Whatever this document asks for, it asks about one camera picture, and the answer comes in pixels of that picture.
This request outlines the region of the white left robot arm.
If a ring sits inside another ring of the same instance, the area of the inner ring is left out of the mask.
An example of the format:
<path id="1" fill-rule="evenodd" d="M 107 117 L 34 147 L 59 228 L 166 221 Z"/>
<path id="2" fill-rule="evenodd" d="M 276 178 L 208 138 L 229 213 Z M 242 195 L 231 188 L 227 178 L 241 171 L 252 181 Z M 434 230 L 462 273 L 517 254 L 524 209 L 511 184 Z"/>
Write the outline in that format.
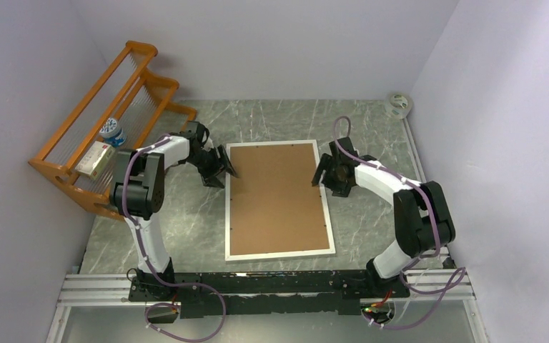
<path id="1" fill-rule="evenodd" d="M 137 276 L 150 278 L 147 289 L 158 300 L 176 290 L 172 258 L 164 245 L 159 211 L 165 199 L 166 170 L 190 164 L 202 184 L 224 188 L 222 174 L 236 177 L 222 145 L 215 146 L 208 128 L 190 121 L 185 130 L 161 136 L 140 149 L 123 149 L 115 156 L 109 203 L 130 228 L 139 257 Z"/>

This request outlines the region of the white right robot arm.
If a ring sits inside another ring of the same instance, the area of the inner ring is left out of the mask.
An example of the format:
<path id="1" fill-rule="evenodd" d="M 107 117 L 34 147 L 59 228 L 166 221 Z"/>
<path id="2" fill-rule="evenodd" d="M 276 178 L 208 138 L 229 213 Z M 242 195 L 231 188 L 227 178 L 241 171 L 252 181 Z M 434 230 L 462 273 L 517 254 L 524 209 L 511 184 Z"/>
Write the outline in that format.
<path id="1" fill-rule="evenodd" d="M 348 197 L 354 187 L 366 189 L 392 206 L 395 238 L 366 264 L 365 289 L 380 297 L 392 279 L 420 257 L 435 257 L 456 237 L 455 225 L 441 185 L 419 182 L 387 168 L 370 155 L 360 156 L 349 137 L 329 143 L 312 178 L 334 197 Z"/>

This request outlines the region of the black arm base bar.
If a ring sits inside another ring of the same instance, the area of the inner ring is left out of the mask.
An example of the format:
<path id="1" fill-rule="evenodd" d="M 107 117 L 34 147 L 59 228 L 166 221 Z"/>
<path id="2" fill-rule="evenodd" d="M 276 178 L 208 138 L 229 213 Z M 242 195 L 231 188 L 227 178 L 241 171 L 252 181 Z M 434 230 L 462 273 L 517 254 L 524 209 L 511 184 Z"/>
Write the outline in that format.
<path id="1" fill-rule="evenodd" d="M 169 286 L 153 278 L 131 280 L 129 301 L 169 302 L 183 319 L 242 314 L 335 312 L 358 315 L 384 298 L 410 292 L 398 278 L 376 283 L 364 269 L 294 272 L 176 273 Z"/>

